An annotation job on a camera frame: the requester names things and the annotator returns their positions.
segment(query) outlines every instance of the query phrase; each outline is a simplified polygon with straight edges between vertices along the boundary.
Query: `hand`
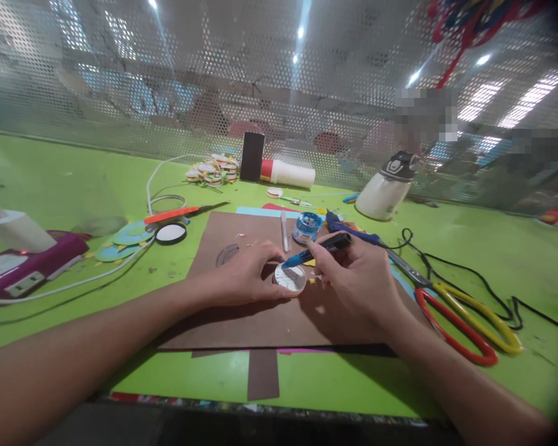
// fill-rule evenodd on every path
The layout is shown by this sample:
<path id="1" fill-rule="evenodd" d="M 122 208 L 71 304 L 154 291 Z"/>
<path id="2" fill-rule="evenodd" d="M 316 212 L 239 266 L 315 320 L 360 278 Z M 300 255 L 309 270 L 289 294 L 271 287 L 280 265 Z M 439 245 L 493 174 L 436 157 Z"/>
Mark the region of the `hand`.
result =
<path id="1" fill-rule="evenodd" d="M 210 285 L 217 287 L 212 305 L 227 307 L 294 297 L 285 287 L 263 282 L 260 275 L 269 261 L 285 261 L 281 250 L 269 240 L 240 249 L 229 262 L 212 272 L 215 279 Z"/>
<path id="2" fill-rule="evenodd" d="M 334 235 L 308 244 L 322 285 L 332 286 L 354 315 L 370 318 L 384 330 L 395 328 L 410 313 L 399 298 L 386 250 L 352 235 L 353 243 L 333 257 L 318 243 Z"/>

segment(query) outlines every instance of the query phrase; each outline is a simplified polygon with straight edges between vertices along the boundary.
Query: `yellow scissors handle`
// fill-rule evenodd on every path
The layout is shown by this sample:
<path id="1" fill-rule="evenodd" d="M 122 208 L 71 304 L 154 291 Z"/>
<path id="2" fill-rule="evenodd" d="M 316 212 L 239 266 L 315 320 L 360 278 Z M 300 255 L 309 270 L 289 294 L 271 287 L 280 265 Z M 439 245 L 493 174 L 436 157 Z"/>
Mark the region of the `yellow scissors handle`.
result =
<path id="1" fill-rule="evenodd" d="M 449 285 L 435 283 L 433 284 L 433 288 L 453 308 L 453 310 L 457 312 L 459 316 L 465 319 L 468 324 L 475 328 L 483 337 L 488 339 L 492 344 L 496 345 L 496 347 L 498 347 L 504 353 L 512 356 L 521 353 L 522 348 L 519 338 L 511 331 L 508 325 L 506 325 L 498 316 L 496 316 L 496 314 L 491 309 L 486 307 L 481 302 L 476 301 L 473 297 L 462 293 Z M 484 317 L 486 317 L 486 319 L 488 319 L 494 327 L 496 327 L 496 329 L 500 332 L 505 340 L 500 339 L 498 336 L 488 330 L 479 320 L 477 320 L 471 313 L 469 313 L 467 309 L 454 298 L 453 295 L 463 300 L 464 302 L 467 302 L 472 307 L 478 309 L 478 311 L 483 314 Z"/>

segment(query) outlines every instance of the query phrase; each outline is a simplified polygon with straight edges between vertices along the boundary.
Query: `brown cardboard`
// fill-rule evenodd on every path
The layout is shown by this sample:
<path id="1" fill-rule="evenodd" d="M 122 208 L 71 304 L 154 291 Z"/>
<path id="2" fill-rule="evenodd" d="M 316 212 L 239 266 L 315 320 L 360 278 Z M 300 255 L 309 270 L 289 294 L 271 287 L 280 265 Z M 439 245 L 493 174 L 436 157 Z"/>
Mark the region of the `brown cardboard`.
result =
<path id="1" fill-rule="evenodd" d="M 277 350 L 252 349 L 248 362 L 248 401 L 279 398 Z"/>
<path id="2" fill-rule="evenodd" d="M 288 219 L 291 229 L 294 219 Z M 237 234 L 247 237 L 236 238 Z M 276 217 L 211 212 L 188 277 L 215 269 L 219 252 L 232 243 L 240 249 L 255 241 L 271 240 L 281 246 L 281 224 Z M 291 253 L 304 249 L 292 240 Z M 303 266 L 308 277 L 314 269 Z M 272 280 L 274 266 L 265 280 Z M 397 283 L 399 296 L 411 313 L 429 325 L 417 304 Z M 209 308 L 172 327 L 163 337 L 161 349 L 226 349 L 256 347 L 303 347 L 382 343 L 375 328 L 364 318 L 353 316 L 331 287 L 306 285 L 297 299 L 257 302 L 242 307 Z"/>

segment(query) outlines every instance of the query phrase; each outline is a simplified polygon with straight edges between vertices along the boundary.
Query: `left hand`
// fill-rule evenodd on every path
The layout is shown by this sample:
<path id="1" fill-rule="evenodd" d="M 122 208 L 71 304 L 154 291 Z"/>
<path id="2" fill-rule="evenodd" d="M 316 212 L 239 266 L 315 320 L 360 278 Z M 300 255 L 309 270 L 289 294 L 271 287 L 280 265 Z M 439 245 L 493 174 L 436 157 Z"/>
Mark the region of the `left hand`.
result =
<path id="1" fill-rule="evenodd" d="M 218 288 L 213 305 L 228 307 L 293 298 L 294 294 L 287 288 L 263 282 L 260 275 L 269 261 L 285 261 L 281 250 L 269 240 L 241 248 L 229 262 L 212 272 Z"/>

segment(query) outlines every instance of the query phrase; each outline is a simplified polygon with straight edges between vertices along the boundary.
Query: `glue gun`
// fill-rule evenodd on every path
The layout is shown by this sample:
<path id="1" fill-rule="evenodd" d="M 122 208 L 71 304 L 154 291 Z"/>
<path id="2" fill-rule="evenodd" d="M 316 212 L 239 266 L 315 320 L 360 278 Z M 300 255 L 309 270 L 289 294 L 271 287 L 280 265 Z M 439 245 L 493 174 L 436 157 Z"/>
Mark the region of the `glue gun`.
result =
<path id="1" fill-rule="evenodd" d="M 326 215 L 326 220 L 325 221 L 327 222 L 327 227 L 329 228 L 329 232 L 336 232 L 336 231 L 344 230 L 344 231 L 349 232 L 350 234 L 355 235 L 356 237 L 362 239 L 364 242 L 368 242 L 371 245 L 381 246 L 380 237 L 378 237 L 376 234 L 366 234 L 365 232 L 356 231 L 356 230 L 353 230 L 353 229 L 347 227 L 346 225 L 341 223 L 341 221 L 339 220 L 339 217 L 337 217 L 335 214 L 333 214 L 328 209 L 327 209 L 327 215 Z"/>

